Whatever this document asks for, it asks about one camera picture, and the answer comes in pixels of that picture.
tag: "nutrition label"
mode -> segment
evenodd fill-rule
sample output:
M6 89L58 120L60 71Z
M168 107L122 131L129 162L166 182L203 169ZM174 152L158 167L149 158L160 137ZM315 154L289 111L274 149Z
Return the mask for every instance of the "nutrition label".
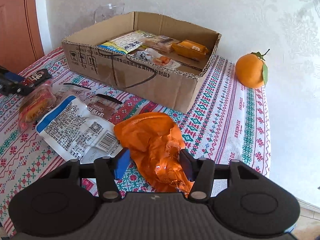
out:
M76 112L79 108L70 103L51 123L44 129L64 150L68 150L71 143L80 134L80 127L88 117L81 117Z
M84 151L90 147L91 143L96 137L103 131L103 127L94 122L87 130L84 131L83 135L79 136L75 141L76 144L70 150L70 153L78 160L82 160L84 157Z

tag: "snack bar package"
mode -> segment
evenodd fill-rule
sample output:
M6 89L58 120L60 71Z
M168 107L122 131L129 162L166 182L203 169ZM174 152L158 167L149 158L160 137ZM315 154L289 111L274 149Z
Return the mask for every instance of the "snack bar package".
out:
M36 131L64 160L92 163L103 156L114 157L123 149L113 127L71 95L41 119Z
M128 54L129 52L139 48L142 45L142 38L151 38L155 35L152 33L146 33L143 31L135 31L125 34L111 41L107 41L98 47L110 49L116 53Z
M189 40L184 40L184 41L180 42L179 45L183 46L185 48L188 48L188 49L193 49L193 50L199 51L204 54L207 54L209 52L209 50L207 49L206 46L201 45L196 42L193 42L193 41L189 41Z
M19 131L26 130L35 121L40 120L55 103L56 98L51 85L52 82L48 80L23 98L18 117Z
M144 45L167 53L173 51L172 44L180 42L176 39L172 39L164 35L159 35L155 37L143 37L140 39L140 41L142 41Z
M113 97L97 94L88 104L88 110L91 114L108 120L121 104L121 101Z
M197 61L205 59L206 54L209 52L206 46L188 40L184 40L179 44L172 44L172 48L178 55Z
M148 61L154 63L159 66L167 67L167 68L177 68L180 67L181 64L170 59L166 56L159 54L156 50L148 48L146 50L138 51L134 54L134 56L138 59Z
M190 192L193 182L188 181L179 163L179 152L185 144L170 116L138 114L115 125L114 131L152 187L159 192Z
M86 93L90 92L91 88L72 84L72 83L64 83L60 90L55 94L56 102L52 106L52 109L55 108L63 99L68 96L76 96L81 99Z

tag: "metal screw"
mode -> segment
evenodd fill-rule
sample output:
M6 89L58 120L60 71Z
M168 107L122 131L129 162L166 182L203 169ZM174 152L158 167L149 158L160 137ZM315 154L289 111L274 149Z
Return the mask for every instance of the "metal screw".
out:
M194 191L191 193L191 197L194 199L204 199L207 197L207 194L202 191Z
M151 197L151 199L156 200L157 198L160 198L158 195L154 195Z
M104 192L102 195L104 198L107 198L107 199L115 199L118 197L119 194L111 190L111 191Z

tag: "food packet in box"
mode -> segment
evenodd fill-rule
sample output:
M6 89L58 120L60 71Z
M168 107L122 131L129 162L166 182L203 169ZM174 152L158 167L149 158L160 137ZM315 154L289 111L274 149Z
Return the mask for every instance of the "food packet in box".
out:
M177 68L180 67L181 64L170 59L166 56L159 54L154 49L148 48L146 50L137 51L134 56L138 59L151 62L153 64L167 67L167 68Z
M209 52L206 46L188 40L184 40L179 44L172 44L172 49L174 49L178 55L197 61L205 59L206 54Z
M180 41L176 39L169 38L164 35L159 35L156 37L143 37L140 39L144 45L147 45L151 48L158 49L167 53L173 51L172 44L179 43Z
M120 54L128 54L142 45L142 38L152 37L155 37L155 35L138 30L122 35L111 41L106 41L105 43L98 45L98 47L109 49Z

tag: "fruit stem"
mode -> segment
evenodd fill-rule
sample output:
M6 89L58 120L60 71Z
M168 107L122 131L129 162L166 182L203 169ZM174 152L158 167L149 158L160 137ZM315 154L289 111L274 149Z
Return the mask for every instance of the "fruit stem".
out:
M269 52L269 50L270 50L270 49L268 49L268 51L267 51L265 54L263 54L262 56L265 56L265 55Z

